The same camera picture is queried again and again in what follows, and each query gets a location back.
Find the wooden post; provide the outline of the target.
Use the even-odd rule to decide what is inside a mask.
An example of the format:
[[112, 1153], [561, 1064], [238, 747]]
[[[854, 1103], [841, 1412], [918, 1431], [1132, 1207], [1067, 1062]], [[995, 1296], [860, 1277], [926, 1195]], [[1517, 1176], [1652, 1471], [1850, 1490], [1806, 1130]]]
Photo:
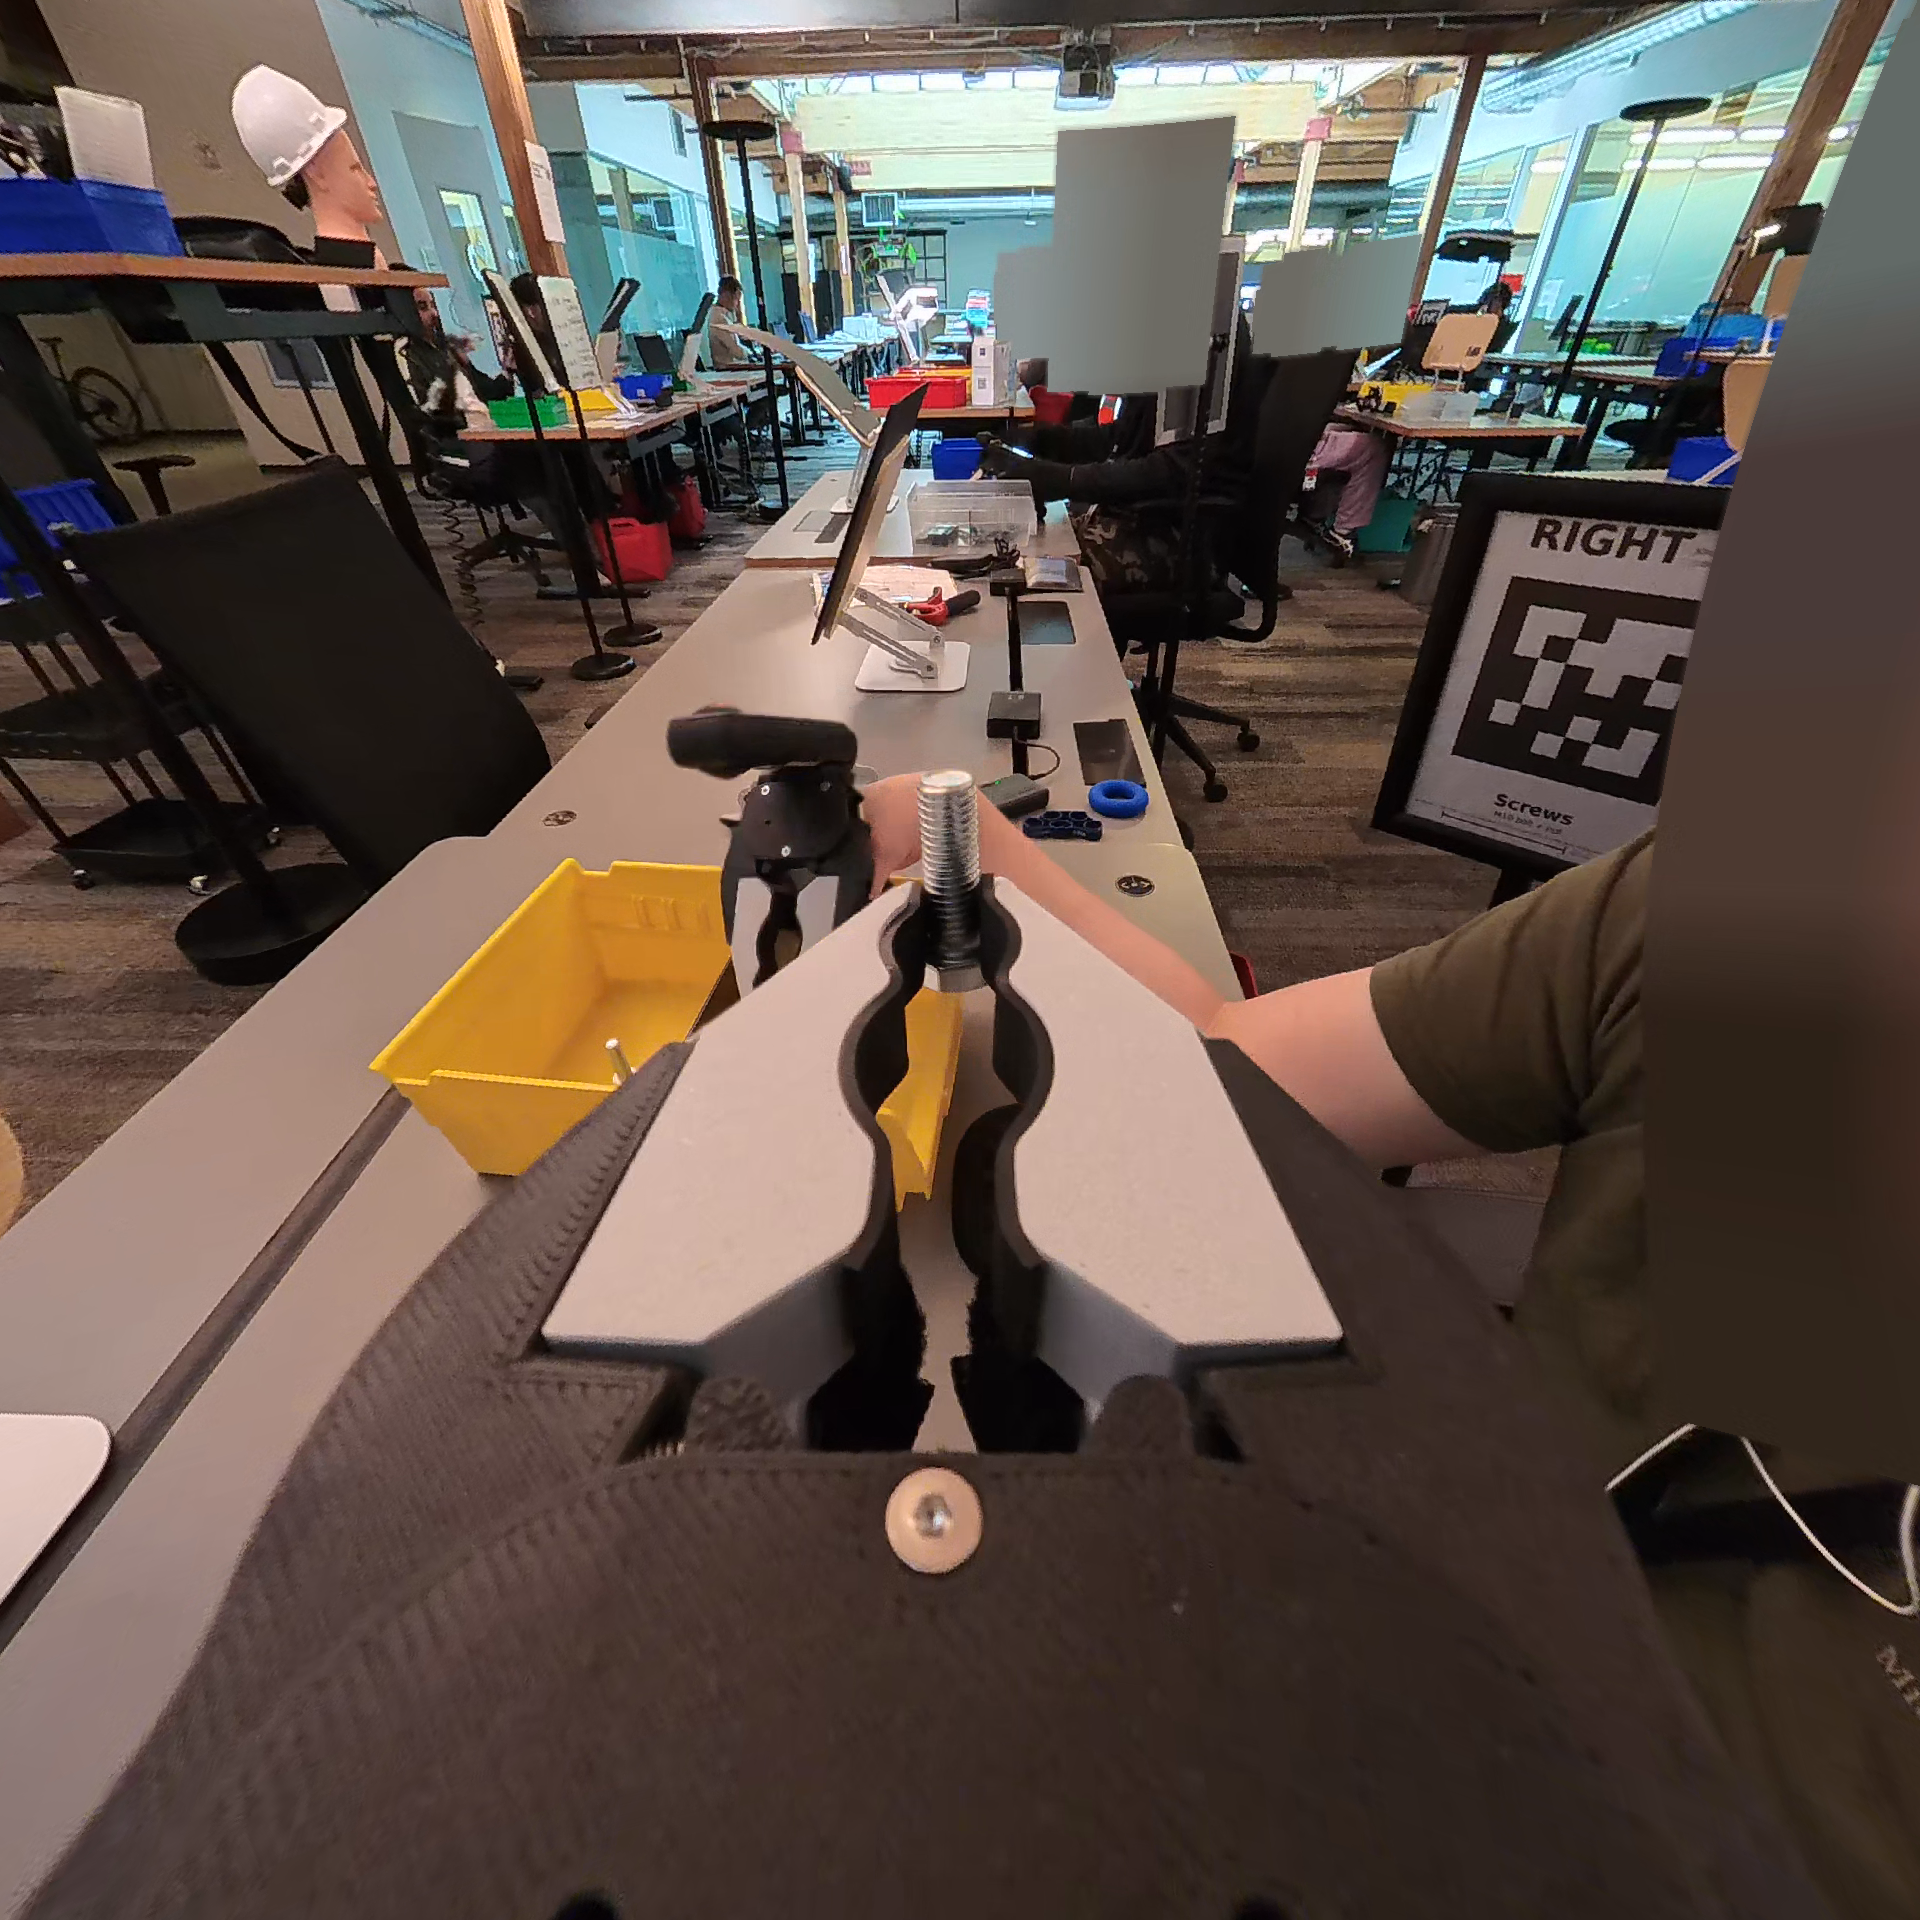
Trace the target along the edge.
[[507, 1], [461, 1], [461, 12], [525, 266], [537, 275], [568, 275], [552, 165], [536, 138], [512, 7]]

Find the framed marker sign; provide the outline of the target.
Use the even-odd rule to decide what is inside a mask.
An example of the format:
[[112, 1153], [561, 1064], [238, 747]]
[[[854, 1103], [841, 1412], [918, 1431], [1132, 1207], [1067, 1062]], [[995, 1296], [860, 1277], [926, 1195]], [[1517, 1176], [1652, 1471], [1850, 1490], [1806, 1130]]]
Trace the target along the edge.
[[1505, 899], [1650, 828], [1731, 497], [1470, 473], [1373, 825], [1498, 871]]

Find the blue storage bin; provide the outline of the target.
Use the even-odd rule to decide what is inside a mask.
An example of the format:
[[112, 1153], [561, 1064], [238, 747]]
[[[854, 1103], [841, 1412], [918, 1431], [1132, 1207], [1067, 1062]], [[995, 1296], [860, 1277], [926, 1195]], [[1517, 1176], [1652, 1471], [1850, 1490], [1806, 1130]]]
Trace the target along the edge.
[[156, 188], [6, 178], [0, 209], [5, 255], [183, 255], [180, 230]]
[[[86, 479], [65, 479], [26, 490], [2, 485], [2, 495], [16, 499], [40, 536], [54, 548], [60, 548], [71, 536], [110, 532], [118, 525], [94, 483]], [[38, 592], [40, 588], [14, 549], [9, 532], [2, 532], [2, 599], [26, 599]]]

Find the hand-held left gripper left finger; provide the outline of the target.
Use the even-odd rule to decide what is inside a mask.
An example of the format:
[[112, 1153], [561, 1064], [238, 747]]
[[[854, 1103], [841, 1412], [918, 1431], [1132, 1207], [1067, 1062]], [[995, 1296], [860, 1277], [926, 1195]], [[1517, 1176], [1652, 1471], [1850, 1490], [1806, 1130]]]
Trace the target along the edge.
[[914, 1443], [925, 1316], [876, 1114], [925, 958], [905, 882], [699, 1034], [549, 1312], [550, 1350], [754, 1380], [828, 1450]]

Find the wooden top work desk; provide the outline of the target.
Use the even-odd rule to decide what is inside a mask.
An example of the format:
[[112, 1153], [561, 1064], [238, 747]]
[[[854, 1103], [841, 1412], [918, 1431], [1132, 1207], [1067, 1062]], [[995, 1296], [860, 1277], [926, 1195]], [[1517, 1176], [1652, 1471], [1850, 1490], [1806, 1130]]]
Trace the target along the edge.
[[[2, 369], [5, 385], [71, 477], [96, 485], [115, 523], [135, 514], [109, 476], [78, 415], [65, 403], [25, 326], [26, 316], [56, 316], [100, 309], [118, 316], [134, 288], [150, 288], [166, 337], [195, 346], [307, 339], [332, 372], [363, 467], [405, 552], [427, 584], [446, 592], [436, 556], [421, 536], [411, 497], [401, 482], [389, 433], [379, 428], [349, 341], [419, 337], [415, 290], [438, 290], [441, 274], [415, 270], [349, 270], [307, 262], [236, 262], [194, 255], [118, 253], [6, 253], [2, 258]], [[324, 305], [261, 307], [260, 290], [340, 285], [379, 295], [377, 307], [334, 310]]]

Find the black office chair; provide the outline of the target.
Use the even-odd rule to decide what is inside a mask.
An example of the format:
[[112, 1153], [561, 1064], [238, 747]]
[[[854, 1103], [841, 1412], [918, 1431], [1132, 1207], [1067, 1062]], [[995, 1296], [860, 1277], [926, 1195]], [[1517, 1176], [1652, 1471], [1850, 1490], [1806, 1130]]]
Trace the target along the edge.
[[1165, 520], [1175, 527], [1176, 577], [1170, 584], [1117, 588], [1107, 618], [1125, 651], [1142, 648], [1147, 669], [1135, 708], [1154, 759], [1165, 747], [1187, 755], [1203, 776], [1209, 804], [1230, 787], [1184, 727], [1193, 718], [1235, 727], [1235, 747], [1249, 753], [1259, 733], [1245, 715], [1176, 693], [1183, 642], [1273, 637], [1280, 606], [1290, 599], [1280, 574], [1288, 522], [1303, 491], [1309, 458], [1341, 403], [1353, 355], [1324, 348], [1273, 360], [1253, 421], [1251, 451], [1242, 472], [1204, 467]]

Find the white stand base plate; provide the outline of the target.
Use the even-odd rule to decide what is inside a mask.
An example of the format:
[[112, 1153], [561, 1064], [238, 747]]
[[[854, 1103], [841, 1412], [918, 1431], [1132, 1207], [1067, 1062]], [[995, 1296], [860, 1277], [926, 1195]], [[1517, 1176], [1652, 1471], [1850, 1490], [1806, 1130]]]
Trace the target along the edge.
[[110, 1431], [81, 1412], [2, 1412], [2, 1600], [105, 1474]]

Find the black upright panel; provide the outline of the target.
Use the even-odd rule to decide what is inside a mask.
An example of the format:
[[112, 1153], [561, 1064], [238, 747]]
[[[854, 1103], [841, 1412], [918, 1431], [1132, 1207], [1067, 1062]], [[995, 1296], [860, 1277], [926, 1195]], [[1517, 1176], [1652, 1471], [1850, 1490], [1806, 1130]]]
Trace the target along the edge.
[[550, 772], [533, 718], [339, 459], [66, 552], [377, 890]]

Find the mannequin head white helmet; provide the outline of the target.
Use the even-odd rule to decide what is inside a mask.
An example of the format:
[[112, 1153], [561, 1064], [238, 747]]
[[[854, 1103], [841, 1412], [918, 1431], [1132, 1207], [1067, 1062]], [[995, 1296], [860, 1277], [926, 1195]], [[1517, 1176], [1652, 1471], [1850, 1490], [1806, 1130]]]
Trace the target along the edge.
[[374, 268], [386, 258], [377, 226], [386, 217], [373, 171], [349, 131], [349, 111], [324, 104], [307, 84], [253, 65], [231, 90], [234, 127], [268, 185], [313, 219], [317, 247]]

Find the yellow plastic bin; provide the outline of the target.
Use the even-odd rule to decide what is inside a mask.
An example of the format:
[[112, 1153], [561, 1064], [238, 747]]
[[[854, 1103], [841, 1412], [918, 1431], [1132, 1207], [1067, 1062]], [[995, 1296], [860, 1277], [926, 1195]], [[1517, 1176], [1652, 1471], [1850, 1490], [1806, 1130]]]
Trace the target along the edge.
[[373, 1062], [481, 1174], [516, 1176], [734, 987], [720, 872], [561, 863]]

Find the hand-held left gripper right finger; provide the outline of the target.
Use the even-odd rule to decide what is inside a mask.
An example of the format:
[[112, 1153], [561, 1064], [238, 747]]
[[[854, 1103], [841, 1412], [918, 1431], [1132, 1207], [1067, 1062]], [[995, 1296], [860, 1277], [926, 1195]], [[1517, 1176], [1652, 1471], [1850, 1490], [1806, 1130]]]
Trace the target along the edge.
[[1331, 1300], [1235, 1089], [1261, 1071], [1003, 879], [979, 889], [1008, 1100], [953, 1158], [974, 1276], [959, 1409], [979, 1452], [1074, 1452], [1138, 1377], [1193, 1397], [1235, 1368], [1341, 1350]]

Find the person's right forearm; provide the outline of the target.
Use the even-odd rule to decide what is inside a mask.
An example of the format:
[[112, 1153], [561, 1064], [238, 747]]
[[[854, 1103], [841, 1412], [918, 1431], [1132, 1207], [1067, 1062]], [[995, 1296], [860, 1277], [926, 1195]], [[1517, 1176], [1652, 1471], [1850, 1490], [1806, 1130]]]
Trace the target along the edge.
[[1385, 1170], [1489, 1154], [1446, 1129], [1412, 1089], [1376, 1019], [1369, 968], [1231, 1001], [1064, 872], [993, 805], [979, 812], [978, 840], [985, 875], [1012, 882], [1072, 927], [1204, 1038], [1234, 1043], [1364, 1164]]

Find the clear plastic parts box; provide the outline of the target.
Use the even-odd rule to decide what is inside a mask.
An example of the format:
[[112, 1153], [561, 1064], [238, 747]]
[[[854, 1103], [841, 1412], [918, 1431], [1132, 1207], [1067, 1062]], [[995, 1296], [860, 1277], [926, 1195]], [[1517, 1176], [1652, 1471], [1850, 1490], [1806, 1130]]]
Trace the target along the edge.
[[1040, 530], [1033, 490], [1020, 477], [926, 477], [909, 494], [906, 516], [914, 552], [1024, 548]]

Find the desktop tablet stand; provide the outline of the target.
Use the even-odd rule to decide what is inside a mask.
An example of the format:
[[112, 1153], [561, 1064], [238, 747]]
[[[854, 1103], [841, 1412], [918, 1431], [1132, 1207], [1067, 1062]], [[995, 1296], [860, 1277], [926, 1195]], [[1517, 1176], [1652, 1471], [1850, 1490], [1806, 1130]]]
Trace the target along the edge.
[[903, 600], [869, 586], [887, 502], [905, 469], [920, 413], [918, 397], [884, 411], [811, 627], [814, 648], [841, 633], [869, 646], [854, 674], [862, 691], [958, 693], [967, 684], [969, 646], [947, 640], [943, 627], [925, 625], [903, 611]]

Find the black pole lamp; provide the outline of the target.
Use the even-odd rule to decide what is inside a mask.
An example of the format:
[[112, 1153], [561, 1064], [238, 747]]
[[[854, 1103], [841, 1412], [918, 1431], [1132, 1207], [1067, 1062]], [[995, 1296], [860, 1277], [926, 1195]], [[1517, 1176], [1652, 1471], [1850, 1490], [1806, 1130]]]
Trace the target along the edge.
[[211, 852], [208, 893], [178, 927], [191, 966], [219, 985], [268, 985], [287, 978], [360, 904], [363, 889], [332, 865], [275, 868], [261, 860], [253, 829], [213, 790], [166, 708], [143, 684], [107, 620], [77, 584], [65, 558], [38, 530], [13, 487], [2, 490], [5, 536], [26, 574], [43, 588], [63, 635], [73, 637], [100, 684], [123, 712], [135, 746], [150, 750], [191, 823], [191, 843]]

